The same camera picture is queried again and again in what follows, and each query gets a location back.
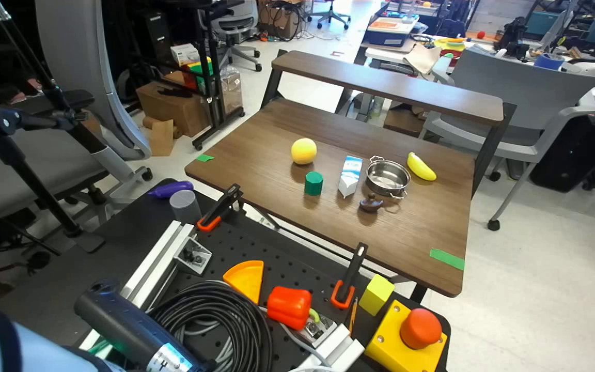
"orange object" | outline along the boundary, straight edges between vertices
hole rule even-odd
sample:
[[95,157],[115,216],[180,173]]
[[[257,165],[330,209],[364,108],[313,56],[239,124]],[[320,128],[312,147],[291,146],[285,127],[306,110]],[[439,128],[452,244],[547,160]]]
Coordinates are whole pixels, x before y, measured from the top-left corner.
[[268,319],[301,331],[309,319],[312,294],[276,286],[268,295]]
[[196,229],[208,233],[208,232],[212,232],[218,224],[221,224],[221,216],[216,216],[208,225],[202,225],[202,220],[199,220]]
[[224,282],[227,282],[236,291],[243,294],[250,302],[258,304],[263,272],[263,261],[243,261],[227,270],[227,274],[224,274]]
[[351,286],[351,288],[347,289],[344,302],[339,302],[339,300],[337,300],[337,294],[340,291],[340,288],[342,288],[342,282],[339,279],[337,286],[335,286],[335,289],[333,289],[333,294],[330,294],[330,304],[333,304],[335,309],[339,309],[339,311],[347,311],[347,309],[354,304],[356,286]]
[[401,341],[410,349],[423,349],[436,341],[439,341],[441,325],[438,316],[434,316],[425,309],[416,309],[401,325]]

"yellow ball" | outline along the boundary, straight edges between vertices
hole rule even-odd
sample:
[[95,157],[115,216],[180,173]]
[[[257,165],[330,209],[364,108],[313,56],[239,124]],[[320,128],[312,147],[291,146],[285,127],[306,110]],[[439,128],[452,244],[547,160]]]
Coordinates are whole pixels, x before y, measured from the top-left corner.
[[299,138],[291,147],[291,157],[298,165],[309,165],[316,160],[316,142],[312,138]]

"yellow banana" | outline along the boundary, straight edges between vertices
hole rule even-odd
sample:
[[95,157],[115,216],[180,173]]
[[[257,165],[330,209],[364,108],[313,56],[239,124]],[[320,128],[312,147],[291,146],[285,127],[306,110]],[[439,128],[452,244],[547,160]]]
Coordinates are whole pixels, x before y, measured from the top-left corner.
[[430,169],[430,165],[425,165],[423,160],[418,157],[416,154],[408,154],[404,164],[408,171],[414,171],[418,179],[427,180],[427,183],[438,180],[438,173]]

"yellow device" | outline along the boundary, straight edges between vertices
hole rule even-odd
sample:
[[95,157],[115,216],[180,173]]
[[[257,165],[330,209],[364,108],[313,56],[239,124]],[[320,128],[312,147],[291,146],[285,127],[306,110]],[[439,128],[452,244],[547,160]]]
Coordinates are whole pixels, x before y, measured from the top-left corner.
[[401,341],[401,325],[408,316],[408,309],[401,302],[393,302],[375,328],[374,339],[365,347],[365,355],[383,365],[393,372],[430,372],[438,368],[441,352],[447,347],[447,336],[439,336],[438,343],[423,349],[410,349]]

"green tape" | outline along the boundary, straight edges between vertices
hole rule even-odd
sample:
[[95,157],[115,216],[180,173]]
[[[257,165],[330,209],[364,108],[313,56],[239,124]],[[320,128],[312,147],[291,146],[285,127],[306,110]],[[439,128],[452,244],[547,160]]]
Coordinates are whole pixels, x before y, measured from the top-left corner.
[[459,270],[459,272],[465,270],[465,261],[461,256],[455,256],[455,255],[438,251],[438,249],[430,251],[430,259],[439,261],[439,262],[449,265],[452,270]]
[[215,160],[215,157],[211,157],[211,155],[206,155],[206,154],[202,154],[202,155],[196,157],[199,164],[211,164],[212,160]]

